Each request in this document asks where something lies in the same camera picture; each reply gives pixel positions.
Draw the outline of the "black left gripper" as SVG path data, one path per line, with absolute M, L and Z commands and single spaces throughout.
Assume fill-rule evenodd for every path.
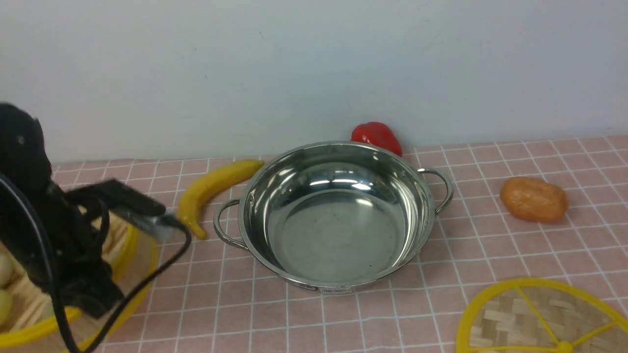
M 124 298 L 102 258 L 106 233 L 53 181 L 40 122 L 1 108 L 1 243 L 48 295 L 100 319 Z

